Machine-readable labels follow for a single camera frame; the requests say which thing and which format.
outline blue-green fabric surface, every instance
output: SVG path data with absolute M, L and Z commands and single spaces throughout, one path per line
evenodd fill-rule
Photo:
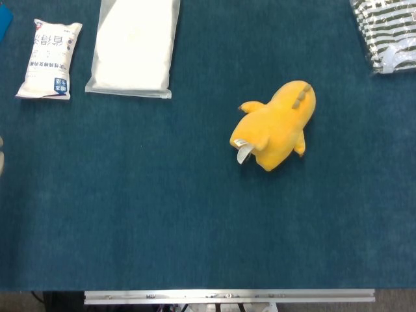
M 182 0 L 172 100 L 84 93 L 100 1 L 6 4 L 0 290 L 416 287 L 416 74 L 371 75 L 348 0 Z M 34 18 L 84 25 L 69 103 L 14 98 Z M 304 158 L 239 166 L 237 107 L 295 79 Z

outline plush toy arm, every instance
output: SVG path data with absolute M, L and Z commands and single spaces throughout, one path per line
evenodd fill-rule
M 305 136 L 304 136 L 303 131 L 300 133 L 293 150 L 297 152 L 299 156 L 301 157 L 304 155 L 305 150 L 306 150 L 306 143 L 305 143 Z
M 257 102 L 257 101 L 250 101 L 250 102 L 246 102 L 243 103 L 239 109 L 242 110 L 243 112 L 249 114 L 251 112 L 255 112 L 259 109 L 262 109 L 265 105 L 263 103 Z

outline striped fabric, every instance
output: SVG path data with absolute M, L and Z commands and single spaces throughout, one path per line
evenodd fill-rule
M 416 68 L 416 0 L 351 0 L 374 71 Z

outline table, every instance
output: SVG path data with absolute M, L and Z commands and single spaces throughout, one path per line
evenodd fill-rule
M 100 1 L 6 1 L 0 290 L 416 287 L 416 75 L 371 75 L 347 0 L 182 0 L 172 100 L 85 94 Z M 33 19 L 83 23 L 71 100 L 15 99 Z M 307 151 L 228 140 L 310 82 Z

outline yellow plush toy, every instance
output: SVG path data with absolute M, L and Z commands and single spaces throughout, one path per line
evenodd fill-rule
M 241 164 L 249 154 L 266 171 L 275 169 L 294 150 L 305 153 L 304 127 L 315 110 L 316 98 L 310 84 L 291 81 L 282 86 L 269 103 L 246 102 L 247 115 L 236 126 L 229 143 L 239 150 Z

